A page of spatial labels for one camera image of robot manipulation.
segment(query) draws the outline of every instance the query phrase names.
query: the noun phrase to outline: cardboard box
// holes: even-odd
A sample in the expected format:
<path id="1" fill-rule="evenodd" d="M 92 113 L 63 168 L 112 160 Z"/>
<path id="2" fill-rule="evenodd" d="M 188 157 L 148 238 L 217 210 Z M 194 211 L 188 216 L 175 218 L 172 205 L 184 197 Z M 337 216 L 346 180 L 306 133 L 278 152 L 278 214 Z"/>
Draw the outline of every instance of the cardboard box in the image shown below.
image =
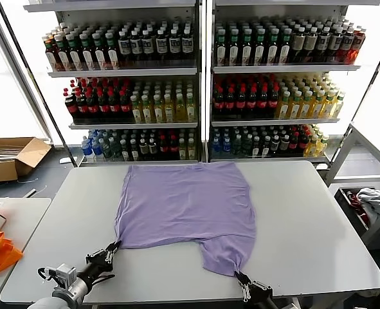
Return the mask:
<path id="1" fill-rule="evenodd" d="M 24 147 L 15 160 L 0 162 L 0 182 L 27 175 L 51 149 L 50 145 L 35 137 L 0 138 L 0 145 Z"/>

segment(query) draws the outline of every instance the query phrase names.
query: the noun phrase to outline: metal pole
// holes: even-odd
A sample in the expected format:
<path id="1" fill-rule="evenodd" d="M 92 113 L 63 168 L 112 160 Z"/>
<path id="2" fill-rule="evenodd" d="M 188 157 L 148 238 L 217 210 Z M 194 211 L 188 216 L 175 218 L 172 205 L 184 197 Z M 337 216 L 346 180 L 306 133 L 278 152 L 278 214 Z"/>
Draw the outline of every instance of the metal pole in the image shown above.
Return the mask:
<path id="1" fill-rule="evenodd" d="M 41 89 L 38 86 L 37 81 L 34 78 L 32 70 L 31 70 L 31 68 L 30 68 L 30 66 L 29 66 L 29 64 L 28 64 L 28 62 L 24 56 L 24 53 L 20 47 L 20 44 L 18 43 L 17 37 L 15 36 L 14 31 L 12 30 L 11 24 L 10 24 L 6 14 L 5 14 L 5 11 L 4 11 L 4 8 L 3 8 L 3 5 L 1 4 L 1 2 L 0 2 L 0 14 L 1 14 L 1 17 L 3 18 L 3 21 L 7 27 L 8 33 L 10 34 L 10 36 L 14 42 L 15 47 L 17 48 L 18 54 L 20 55 L 20 58 L 24 64 L 25 68 L 27 69 L 27 73 L 30 76 L 30 78 L 31 78 L 31 80 L 35 86 L 35 89 L 37 90 L 37 93 L 39 94 L 39 96 L 41 98 L 42 105 L 44 105 L 44 108 L 46 109 L 47 114 L 50 117 L 51 122 L 52 122 L 55 130 L 57 131 L 57 134 L 59 135 L 59 137 L 61 139 L 62 145 L 68 153 L 68 156 L 69 156 L 69 159 L 71 160 L 71 163 L 73 164 L 74 167 L 77 167 L 77 163 L 75 162 L 74 157 L 71 154 L 71 151 L 69 150 L 69 147 L 68 147 L 66 141 L 64 140 L 64 137 L 62 136 L 61 131 L 60 131 L 60 129 L 59 129 L 54 117 L 53 117 L 53 114 L 51 113 L 51 110 L 47 105 L 47 102 L 44 98 L 44 95 L 42 95 Z M 0 25 L 0 44 L 3 48 L 3 50 L 6 51 L 6 54 L 8 54 L 8 60 L 11 61 L 15 66 L 15 71 L 14 71 L 15 76 L 20 77 L 23 80 L 22 83 L 20 83 L 20 85 L 21 85 L 23 91 L 28 93 L 28 98 L 30 98 L 29 99 L 30 104 L 32 104 L 33 109 L 37 110 L 40 113 L 40 117 L 42 117 L 42 113 L 39 110 L 39 107 L 37 105 L 37 99 L 35 98 L 34 93 L 31 91 L 30 85 L 27 83 L 27 80 L 24 76 L 24 73 L 21 70 L 19 63 L 17 62 L 17 59 L 14 56 L 14 53 L 11 49 L 11 46 L 8 43 L 8 40 L 7 40 L 7 38 L 3 32 L 1 25 Z"/>

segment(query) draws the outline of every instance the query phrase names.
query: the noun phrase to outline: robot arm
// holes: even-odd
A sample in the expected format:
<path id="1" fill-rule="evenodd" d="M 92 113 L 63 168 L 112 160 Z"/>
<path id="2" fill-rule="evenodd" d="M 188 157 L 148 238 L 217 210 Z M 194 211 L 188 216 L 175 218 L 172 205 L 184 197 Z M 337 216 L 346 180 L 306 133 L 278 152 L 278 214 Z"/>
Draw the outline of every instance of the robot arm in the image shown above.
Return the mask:
<path id="1" fill-rule="evenodd" d="M 103 272 L 113 271 L 113 258 L 121 241 L 111 243 L 105 250 L 101 249 L 86 257 L 87 265 L 79 273 L 75 267 L 62 264 L 58 268 L 40 268 L 39 275 L 49 281 L 53 279 L 58 286 L 52 297 L 38 300 L 31 309 L 78 309 L 84 297 L 90 293 L 93 286 L 115 277 L 114 274 L 103 275 Z"/>

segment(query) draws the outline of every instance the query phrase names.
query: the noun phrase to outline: gray table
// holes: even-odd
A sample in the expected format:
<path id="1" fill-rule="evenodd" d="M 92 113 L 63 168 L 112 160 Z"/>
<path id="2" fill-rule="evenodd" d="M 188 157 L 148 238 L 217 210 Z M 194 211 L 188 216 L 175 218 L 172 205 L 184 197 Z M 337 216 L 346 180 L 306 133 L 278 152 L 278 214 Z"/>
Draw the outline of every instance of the gray table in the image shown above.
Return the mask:
<path id="1" fill-rule="evenodd" d="M 2 228 L 5 238 L 23 251 L 50 203 L 49 198 L 0 198 L 0 214 L 7 218 Z M 0 291 L 12 269 L 13 266 L 0 272 Z"/>
<path id="2" fill-rule="evenodd" d="M 251 186 L 257 242 L 243 271 L 276 297 L 380 288 L 380 270 L 309 162 L 237 164 Z M 39 267 L 84 266 L 114 240 L 113 221 L 127 166 L 70 172 L 15 267 L 1 300 L 30 303 L 51 295 Z M 202 268 L 195 243 L 121 250 L 116 277 L 97 285 L 87 304 L 240 299 L 237 280 Z"/>

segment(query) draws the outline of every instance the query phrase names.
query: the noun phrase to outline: shelf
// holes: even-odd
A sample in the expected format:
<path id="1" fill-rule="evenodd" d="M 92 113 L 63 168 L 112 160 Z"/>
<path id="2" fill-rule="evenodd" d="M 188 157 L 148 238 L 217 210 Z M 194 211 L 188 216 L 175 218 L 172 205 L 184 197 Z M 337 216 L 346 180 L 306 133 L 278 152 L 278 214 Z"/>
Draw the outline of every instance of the shelf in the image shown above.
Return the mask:
<path id="1" fill-rule="evenodd" d="M 215 0 L 217 6 L 234 5 L 380 5 L 380 0 Z"/>
<path id="2" fill-rule="evenodd" d="M 306 64 L 293 66 L 215 66 L 216 74 L 231 73 L 284 73 L 284 72 L 326 72 L 326 71 L 356 71 L 361 66 L 345 64 Z"/>
<path id="3" fill-rule="evenodd" d="M 163 69 L 131 69 L 131 70 L 106 70 L 106 71 L 63 71 L 48 72 L 48 75 L 56 77 L 124 77 L 124 76 L 165 76 L 165 75 L 195 75 L 197 68 L 163 68 Z"/>
<path id="4" fill-rule="evenodd" d="M 85 10 L 111 10 L 117 8 L 172 8 L 191 7 L 195 0 L 95 0 L 62 1 L 57 3 L 40 3 L 24 5 L 24 9 L 33 12 L 65 12 Z"/>
<path id="5" fill-rule="evenodd" d="M 197 127 L 198 122 L 179 122 L 173 124 L 70 124 L 73 130 L 80 129 L 175 129 L 182 127 Z"/>
<path id="6" fill-rule="evenodd" d="M 234 127 L 234 126 L 275 126 L 292 124 L 333 124 L 339 119 L 271 119 L 271 120 L 229 120 L 212 121 L 213 127 Z"/>

